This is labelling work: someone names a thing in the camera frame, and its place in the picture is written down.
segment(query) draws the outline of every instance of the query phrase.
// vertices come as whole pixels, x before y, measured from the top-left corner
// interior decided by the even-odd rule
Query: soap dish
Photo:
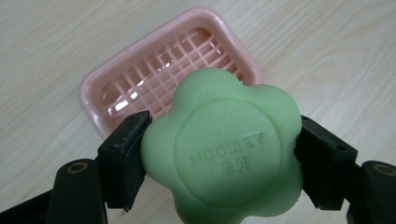
[[[260,67],[221,17],[194,8],[87,74],[79,101],[106,138],[133,113],[166,114],[180,80],[204,67],[227,70],[245,85],[262,83]]]

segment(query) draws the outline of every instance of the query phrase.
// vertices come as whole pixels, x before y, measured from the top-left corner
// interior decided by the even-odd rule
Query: tabletop
[[[1,1],[0,211],[52,188],[65,163],[93,159],[103,142],[78,103],[93,68],[192,7],[231,27],[263,72],[303,115],[359,151],[396,163],[396,2]],[[243,223],[346,223],[302,193],[278,217]],[[128,213],[109,223],[182,223],[171,192],[147,177]]]

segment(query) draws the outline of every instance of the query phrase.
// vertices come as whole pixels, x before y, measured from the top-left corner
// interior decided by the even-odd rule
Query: grid pattern
[[[114,127],[143,110],[149,110],[156,119],[171,109],[180,80],[204,67],[228,70],[243,81],[243,75],[216,38],[207,30],[193,29],[105,85],[101,92],[103,107]]]

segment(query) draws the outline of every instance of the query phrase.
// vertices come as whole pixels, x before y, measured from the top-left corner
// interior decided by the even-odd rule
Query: green soap bar
[[[297,202],[303,175],[293,150],[301,128],[284,91],[247,87],[206,68],[181,81],[170,113],[146,130],[141,158],[172,190],[185,223],[240,223],[280,215]]]

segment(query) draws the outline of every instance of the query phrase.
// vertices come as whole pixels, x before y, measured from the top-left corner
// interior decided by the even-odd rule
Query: soap bar
[[[172,110],[148,127],[141,158],[172,191],[184,223],[240,223],[297,202],[303,176],[293,150],[301,128],[284,91],[205,68],[180,82]]]

